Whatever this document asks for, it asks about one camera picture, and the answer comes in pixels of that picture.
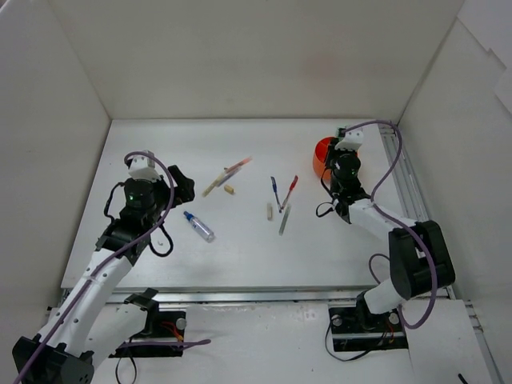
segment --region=orange cup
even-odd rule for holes
[[[323,171],[326,168],[327,148],[329,147],[331,139],[332,137],[323,138],[314,148],[313,169],[319,178],[322,177]],[[323,175],[323,179],[327,182],[330,180],[330,170],[326,171],[326,174]]]

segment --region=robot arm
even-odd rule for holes
[[[162,212],[194,200],[194,181],[170,166],[168,176],[177,184],[170,204],[172,193],[155,170],[153,159],[147,152],[128,161],[131,178],[123,183],[126,205],[119,218],[103,232],[86,271],[58,312],[34,338],[20,338],[14,346],[20,381],[90,382],[94,368],[125,340],[139,332],[151,332],[158,313],[158,303],[151,299],[155,290],[130,296],[108,322],[96,322],[96,318],[150,244],[150,236],[145,234],[163,223]]]
[[[410,232],[396,222],[404,224],[425,243],[434,260],[438,287],[452,284],[455,272],[436,222],[416,222],[381,207],[376,209],[358,179],[361,161],[357,150],[363,138],[361,130],[338,130],[326,157],[326,168],[331,171],[330,187],[323,180],[322,184],[333,199],[333,209],[345,222],[359,225],[389,244],[390,278],[357,300],[361,319],[365,321],[432,289],[430,268],[422,250]]]

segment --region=white wall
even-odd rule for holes
[[[0,9],[0,382],[55,305],[110,120],[46,0]]]
[[[505,64],[505,73],[494,92],[512,113],[512,2],[510,0],[466,0],[458,19],[486,50]]]
[[[504,382],[512,382],[512,115],[494,93],[504,70],[457,21],[401,127],[456,287],[474,302]]]
[[[462,0],[50,0],[112,118],[397,118]]]

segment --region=plastic bottle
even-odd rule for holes
[[[206,240],[206,242],[212,242],[215,239],[214,232],[208,228],[208,226],[193,216],[192,214],[188,213],[187,211],[184,211],[183,214],[185,215],[186,219],[189,221],[189,223],[192,225],[192,228]]]

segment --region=purple cable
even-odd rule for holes
[[[128,163],[128,160],[132,156],[136,156],[136,155],[141,155],[141,156],[145,156],[147,158],[150,158],[151,160],[156,162],[163,169],[164,173],[167,176],[167,179],[169,180],[169,188],[170,188],[169,203],[167,204],[166,210],[164,210],[164,212],[163,212],[162,216],[160,217],[160,219],[156,222],[156,224],[151,229],[149,229],[147,232],[145,232],[142,236],[139,236],[138,238],[136,238],[132,242],[126,244],[125,246],[123,246],[119,250],[116,250],[115,252],[112,253],[111,256],[109,256],[103,262],[98,264],[98,266],[90,274],[92,277],[95,277],[97,274],[99,274],[99,272],[103,269],[103,267],[106,264],[108,264],[110,261],[112,261],[114,258],[119,256],[120,254],[123,254],[129,248],[131,248],[132,246],[136,246],[142,240],[144,240],[145,238],[150,236],[158,227],[160,227],[161,224],[163,224],[164,220],[166,219],[167,215],[170,212],[171,207],[173,206],[173,201],[174,201],[174,184],[173,184],[172,176],[170,175],[170,172],[168,171],[166,166],[163,164],[163,162],[158,160],[152,154],[148,154],[147,152],[142,152],[142,151],[135,151],[135,152],[130,152],[129,154],[127,154],[125,156],[125,158],[124,158],[125,164]],[[64,323],[64,320],[66,319],[67,315],[71,312],[71,310],[77,304],[78,300],[80,300],[80,298],[82,298],[82,296],[86,292],[86,290],[89,287],[89,285],[90,285],[90,280],[87,280],[84,283],[84,285],[82,286],[82,288],[74,296],[73,300],[71,300],[71,302],[68,305],[68,307],[64,310],[64,312],[62,312],[61,317],[60,317],[60,321],[55,323],[55,325],[50,330],[50,332],[48,332],[48,335],[41,341],[41,344],[39,344],[39,346],[36,348],[36,350],[32,353],[32,356],[30,356],[30,358],[28,359],[26,364],[23,366],[22,370],[20,370],[20,372],[19,372],[18,376],[16,377],[16,379],[14,380],[13,384],[19,384],[20,382],[22,382],[22,380],[25,378],[27,372],[29,371],[30,367],[32,366],[32,364],[36,360],[36,358],[38,358],[39,354],[42,352],[42,350],[44,349],[44,347],[46,346],[48,341],[52,338],[52,336],[55,334],[55,332],[57,332],[57,329],[60,327],[60,325]]]
[[[430,254],[430,252],[429,252],[428,248],[426,247],[425,243],[423,242],[423,240],[416,234],[416,232],[414,232],[411,228],[409,228],[405,223],[401,222],[400,220],[398,220],[392,216],[389,216],[386,212],[381,210],[381,208],[375,202],[375,194],[377,193],[377,189],[384,183],[384,181],[388,178],[388,176],[391,174],[391,172],[393,172],[393,169],[396,167],[398,160],[400,159],[400,155],[402,154],[402,133],[400,132],[400,130],[398,129],[398,127],[395,124],[393,124],[392,122],[388,122],[386,120],[372,120],[370,122],[362,122],[360,124],[356,124],[355,126],[351,126],[350,128],[347,128],[345,130],[345,132],[351,132],[352,130],[356,130],[357,128],[362,128],[362,127],[368,126],[370,124],[383,124],[383,125],[389,126],[389,127],[391,127],[391,129],[393,129],[393,131],[395,132],[395,134],[397,135],[397,138],[398,138],[397,155],[394,158],[393,162],[391,163],[391,166],[388,169],[388,171],[384,174],[384,176],[382,176],[382,178],[379,180],[379,182],[377,183],[375,188],[371,191],[370,200],[374,204],[375,210],[377,212],[379,212],[381,216],[383,216],[384,218],[387,218],[388,220],[391,220],[396,225],[398,225],[401,228],[403,228],[404,230],[406,230],[408,234],[410,234],[410,236],[416,241],[416,243],[419,245],[419,247],[422,249],[423,253],[425,254],[426,261],[430,268],[430,276],[432,278],[432,291],[430,293],[430,300],[429,300],[428,306],[426,307],[426,310],[425,310],[425,313],[423,314],[423,316],[418,320],[418,322],[411,325],[403,317],[402,306],[398,307],[398,316],[400,316],[400,320],[402,321],[402,324],[405,327],[409,328],[410,330],[416,330],[417,328],[419,328],[426,322],[426,320],[429,318],[430,314],[432,313],[432,309],[434,308],[435,299],[437,297],[437,292],[438,292],[438,276],[435,271],[434,259],[432,258],[432,255]]]
[[[211,340],[209,338],[198,342],[124,342],[119,348],[127,348],[130,346],[180,346],[182,350],[188,350],[193,346],[205,346],[210,343]]]
[[[371,266],[371,262],[374,260],[374,258],[376,258],[377,256],[380,256],[381,258],[385,258],[387,261],[390,260],[390,258],[388,258],[387,256],[385,256],[384,254],[372,254],[371,257],[370,257],[370,260],[368,260],[368,269],[370,270],[370,273],[371,273],[371,277],[374,278],[374,280],[380,284],[381,281],[377,278],[377,275],[375,274],[374,272],[374,268]]]

